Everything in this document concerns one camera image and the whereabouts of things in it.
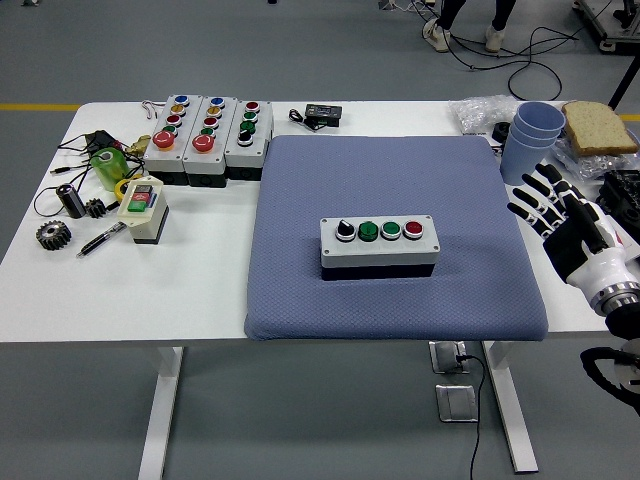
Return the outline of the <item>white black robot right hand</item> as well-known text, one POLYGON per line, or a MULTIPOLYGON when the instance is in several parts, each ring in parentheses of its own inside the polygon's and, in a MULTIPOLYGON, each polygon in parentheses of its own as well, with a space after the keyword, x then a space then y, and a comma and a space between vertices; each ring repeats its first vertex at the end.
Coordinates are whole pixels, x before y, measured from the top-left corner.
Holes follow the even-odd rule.
POLYGON ((557 275, 581 290, 601 316, 637 304, 639 280, 627 269, 622 241, 602 209, 587 200, 554 166, 537 164, 535 170, 544 181, 529 174, 522 179, 545 200, 541 202, 516 187, 512 193, 524 204, 510 202, 508 209, 542 238, 557 275))

